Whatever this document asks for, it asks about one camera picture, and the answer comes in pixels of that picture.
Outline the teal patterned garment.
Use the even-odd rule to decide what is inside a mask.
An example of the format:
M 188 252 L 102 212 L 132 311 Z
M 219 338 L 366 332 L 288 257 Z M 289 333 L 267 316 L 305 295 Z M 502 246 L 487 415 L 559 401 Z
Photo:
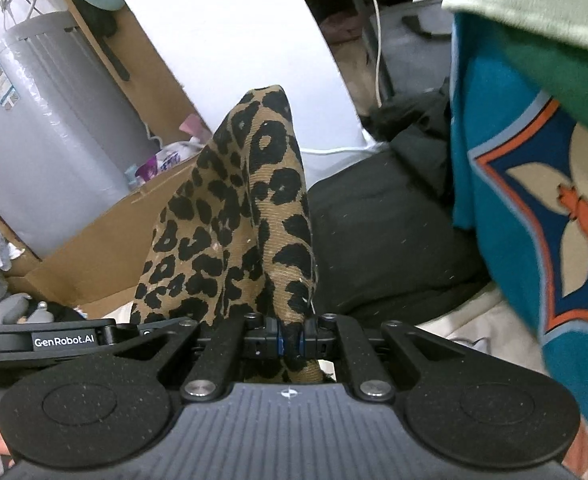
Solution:
M 506 31 L 454 18 L 454 223 L 588 420 L 588 128 L 508 59 Z

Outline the purple white tissue pack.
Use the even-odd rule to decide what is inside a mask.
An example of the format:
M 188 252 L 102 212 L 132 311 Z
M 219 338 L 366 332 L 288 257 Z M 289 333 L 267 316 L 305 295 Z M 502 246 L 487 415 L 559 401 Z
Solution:
M 199 142 L 179 141 L 166 145 L 144 164 L 133 167 L 131 172 L 132 181 L 135 185 L 142 185 L 155 178 L 157 174 L 168 171 L 181 162 L 196 156 L 205 145 Z

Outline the leopard print skirt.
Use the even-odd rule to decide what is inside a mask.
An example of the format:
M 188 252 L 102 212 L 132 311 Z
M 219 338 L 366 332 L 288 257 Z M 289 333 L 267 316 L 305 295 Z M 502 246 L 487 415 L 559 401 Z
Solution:
M 188 316 L 216 327 L 248 313 L 276 318 L 285 355 L 251 377 L 314 384 L 320 365 L 296 346 L 316 281 L 291 104 L 277 84 L 248 91 L 160 209 L 131 320 Z

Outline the folded black garment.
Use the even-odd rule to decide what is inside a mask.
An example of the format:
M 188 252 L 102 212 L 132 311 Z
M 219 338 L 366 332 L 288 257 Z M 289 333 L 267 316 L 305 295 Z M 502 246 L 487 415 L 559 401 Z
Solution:
M 364 327 L 439 318 L 490 282 L 476 234 L 454 225 L 449 84 L 370 115 L 379 153 L 309 188 L 318 313 Z

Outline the silver grey appliance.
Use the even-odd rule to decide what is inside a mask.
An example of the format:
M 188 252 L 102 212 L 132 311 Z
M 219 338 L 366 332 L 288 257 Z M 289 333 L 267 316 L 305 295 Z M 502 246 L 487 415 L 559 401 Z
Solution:
M 157 150 L 70 13 L 0 37 L 0 216 L 37 257 L 126 197 Z

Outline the white cartoon print bedsheet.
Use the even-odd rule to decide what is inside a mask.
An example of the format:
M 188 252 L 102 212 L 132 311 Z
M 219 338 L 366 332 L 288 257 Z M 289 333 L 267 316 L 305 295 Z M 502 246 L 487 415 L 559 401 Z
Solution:
M 494 283 L 421 330 L 547 375 L 540 344 Z

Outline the brown cardboard sheet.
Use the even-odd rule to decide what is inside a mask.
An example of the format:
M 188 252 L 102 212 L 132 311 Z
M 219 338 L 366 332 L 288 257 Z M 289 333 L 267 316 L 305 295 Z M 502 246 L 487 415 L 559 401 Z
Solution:
M 179 81 L 160 58 L 129 8 L 115 13 L 118 30 L 106 46 L 129 70 L 124 81 L 100 50 L 78 6 L 65 0 L 88 43 L 107 68 L 138 116 L 164 141 L 179 141 L 183 119 L 197 110 Z M 44 259 L 26 252 L 7 281 L 13 292 L 26 292 L 41 300 L 80 307 L 99 318 L 130 301 L 152 245 L 153 225 L 171 195 L 189 176 L 193 162 L 152 178 L 120 200 L 68 243 Z

